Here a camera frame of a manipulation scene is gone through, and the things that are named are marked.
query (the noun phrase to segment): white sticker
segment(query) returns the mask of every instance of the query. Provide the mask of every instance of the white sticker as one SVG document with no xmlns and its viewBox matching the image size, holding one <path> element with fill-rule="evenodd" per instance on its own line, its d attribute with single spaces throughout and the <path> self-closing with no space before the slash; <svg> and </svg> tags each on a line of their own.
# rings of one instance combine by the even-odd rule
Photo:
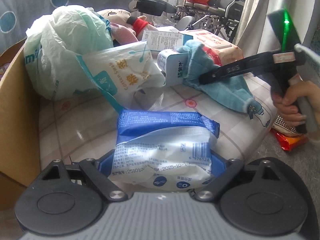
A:
<svg viewBox="0 0 320 240">
<path fill-rule="evenodd" d="M 294 52 L 273 54 L 273 61 L 275 63 L 291 62 L 291 61 L 295 61 L 295 60 L 296 60 L 296 58 L 294 56 Z"/>
</svg>

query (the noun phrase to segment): cardboard panel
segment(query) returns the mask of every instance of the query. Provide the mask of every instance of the cardboard panel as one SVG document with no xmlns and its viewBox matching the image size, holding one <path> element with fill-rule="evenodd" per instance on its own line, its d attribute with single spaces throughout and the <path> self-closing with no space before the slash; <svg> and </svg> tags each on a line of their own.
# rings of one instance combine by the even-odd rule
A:
<svg viewBox="0 0 320 240">
<path fill-rule="evenodd" d="M 0 81 L 0 172 L 25 186 L 40 173 L 38 116 L 39 97 L 25 69 L 22 46 Z"/>
<path fill-rule="evenodd" d="M 0 173 L 0 210 L 14 207 L 25 186 Z"/>
</svg>

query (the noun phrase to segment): metal bolt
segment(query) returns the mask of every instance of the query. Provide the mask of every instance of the metal bolt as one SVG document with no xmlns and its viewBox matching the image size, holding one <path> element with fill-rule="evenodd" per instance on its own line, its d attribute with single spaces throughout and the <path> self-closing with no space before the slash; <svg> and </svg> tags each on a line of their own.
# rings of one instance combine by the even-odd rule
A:
<svg viewBox="0 0 320 240">
<path fill-rule="evenodd" d="M 120 190 L 115 190 L 115 191 L 112 191 L 109 196 L 112 198 L 112 199 L 121 199 L 121 198 L 124 198 L 125 196 L 125 193 L 123 191 L 120 191 Z"/>
<path fill-rule="evenodd" d="M 210 191 L 204 190 L 198 192 L 198 197 L 201 199 L 209 199 L 213 197 L 213 194 Z"/>
</svg>

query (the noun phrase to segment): white plastic bag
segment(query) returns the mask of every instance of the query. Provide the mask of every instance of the white plastic bag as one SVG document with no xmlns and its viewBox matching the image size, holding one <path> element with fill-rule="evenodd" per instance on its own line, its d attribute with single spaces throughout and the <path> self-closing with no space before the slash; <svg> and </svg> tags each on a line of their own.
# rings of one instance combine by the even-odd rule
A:
<svg viewBox="0 0 320 240">
<path fill-rule="evenodd" d="M 130 108 L 136 91 L 148 87 L 162 87 L 165 77 L 153 62 L 146 41 L 77 56 L 84 72 L 97 85 L 116 109 L 110 96 Z"/>
<path fill-rule="evenodd" d="M 26 31 L 26 68 L 38 94 L 49 100 L 96 88 L 76 55 L 113 47 L 109 21 L 79 6 L 61 6 Z"/>
</svg>

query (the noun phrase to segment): teal logo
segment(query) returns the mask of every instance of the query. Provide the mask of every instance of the teal logo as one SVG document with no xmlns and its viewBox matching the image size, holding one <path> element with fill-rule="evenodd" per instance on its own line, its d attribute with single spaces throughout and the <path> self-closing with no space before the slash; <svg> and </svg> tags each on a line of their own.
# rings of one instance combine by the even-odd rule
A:
<svg viewBox="0 0 320 240">
<path fill-rule="evenodd" d="M 118 92 L 116 85 L 106 71 L 101 71 L 94 78 L 95 82 L 100 86 L 102 90 L 110 93 L 112 96 Z"/>
</svg>

